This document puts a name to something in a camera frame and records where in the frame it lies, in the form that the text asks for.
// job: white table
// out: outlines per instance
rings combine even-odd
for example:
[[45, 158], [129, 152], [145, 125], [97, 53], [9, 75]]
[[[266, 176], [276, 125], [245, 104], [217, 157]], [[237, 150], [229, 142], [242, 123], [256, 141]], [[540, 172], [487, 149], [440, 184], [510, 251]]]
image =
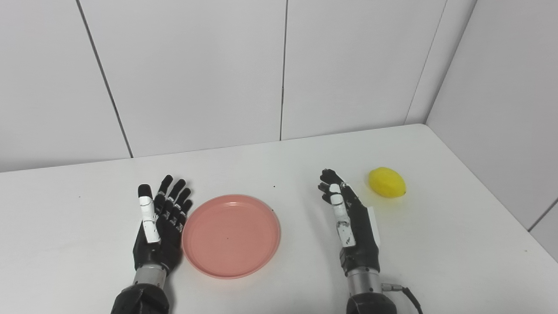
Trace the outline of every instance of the white table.
[[[405, 196], [369, 190], [378, 166], [401, 173]], [[273, 259], [245, 278], [210, 278], [184, 261], [166, 286], [174, 313], [344, 313], [340, 242], [317, 189], [326, 167], [375, 206], [381, 277], [409, 286], [425, 313], [558, 310], [558, 264], [428, 127], [408, 125], [0, 173], [2, 312], [109, 313], [134, 276], [137, 185], [170, 173], [189, 182], [194, 207], [247, 194], [275, 210], [282, 230]], [[388, 295], [399, 313], [415, 313], [401, 293]]]

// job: white backdrop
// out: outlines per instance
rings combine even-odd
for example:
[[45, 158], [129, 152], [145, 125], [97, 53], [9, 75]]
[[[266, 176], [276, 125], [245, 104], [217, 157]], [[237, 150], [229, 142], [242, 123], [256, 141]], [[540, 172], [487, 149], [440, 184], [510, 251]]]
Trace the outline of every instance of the white backdrop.
[[[81, 4], [145, 156], [424, 120], [473, 2]], [[76, 2], [0, 6], [0, 171], [129, 157]]]
[[557, 15], [479, 1], [427, 122], [525, 228], [558, 197]]

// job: lemon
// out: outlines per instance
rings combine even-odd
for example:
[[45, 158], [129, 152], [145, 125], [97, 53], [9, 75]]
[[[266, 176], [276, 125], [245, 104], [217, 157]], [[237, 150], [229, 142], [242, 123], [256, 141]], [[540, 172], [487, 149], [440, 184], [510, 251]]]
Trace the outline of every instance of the lemon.
[[368, 184], [374, 192], [384, 197], [399, 197], [407, 192], [405, 181], [393, 169], [380, 167], [368, 174]]

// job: robotic hand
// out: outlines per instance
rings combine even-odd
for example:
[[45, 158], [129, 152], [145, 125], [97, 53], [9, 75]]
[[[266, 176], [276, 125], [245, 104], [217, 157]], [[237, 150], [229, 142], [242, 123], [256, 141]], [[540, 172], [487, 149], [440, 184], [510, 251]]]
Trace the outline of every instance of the robotic hand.
[[171, 183], [172, 176], [167, 175], [161, 182], [155, 199], [148, 184], [138, 187], [144, 218], [133, 248], [136, 276], [133, 284], [116, 297], [111, 314], [169, 312], [169, 302], [163, 286], [166, 277], [182, 257], [182, 229], [186, 222], [186, 214], [192, 207], [192, 201], [187, 199], [191, 190], [184, 188], [186, 182], [180, 179], [167, 196]]
[[334, 208], [343, 248], [339, 259], [349, 283], [347, 314], [396, 314], [395, 304], [382, 293], [378, 246], [368, 209], [335, 171], [324, 169], [318, 188]]

